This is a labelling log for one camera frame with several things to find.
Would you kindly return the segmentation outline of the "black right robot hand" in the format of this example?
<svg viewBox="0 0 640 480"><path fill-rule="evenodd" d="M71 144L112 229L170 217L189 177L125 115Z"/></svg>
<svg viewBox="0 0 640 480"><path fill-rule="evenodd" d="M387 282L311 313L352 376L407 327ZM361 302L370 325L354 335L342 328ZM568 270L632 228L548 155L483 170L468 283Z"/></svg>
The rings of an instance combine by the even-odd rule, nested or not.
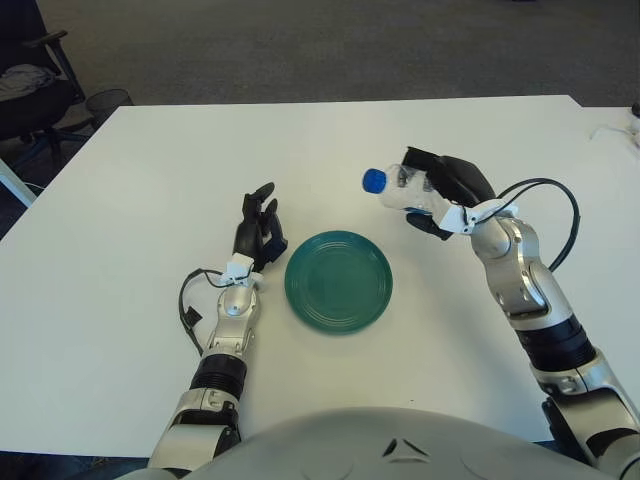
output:
<svg viewBox="0 0 640 480"><path fill-rule="evenodd" d="M488 180L468 161L409 147L401 165L425 171L426 179L444 199L464 207L496 199Z"/></svg>

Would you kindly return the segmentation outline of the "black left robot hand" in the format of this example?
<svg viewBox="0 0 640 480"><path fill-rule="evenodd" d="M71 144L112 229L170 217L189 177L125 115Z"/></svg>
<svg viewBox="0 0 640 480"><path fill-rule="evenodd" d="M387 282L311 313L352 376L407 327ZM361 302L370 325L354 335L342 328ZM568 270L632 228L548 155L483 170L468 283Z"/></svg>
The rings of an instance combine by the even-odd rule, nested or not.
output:
<svg viewBox="0 0 640 480"><path fill-rule="evenodd" d="M243 220L235 233L233 252L253 260L253 270L261 273L268 263L274 263L287 249L282 225L277 215L278 201L264 202L275 190L269 182L244 196Z"/></svg>

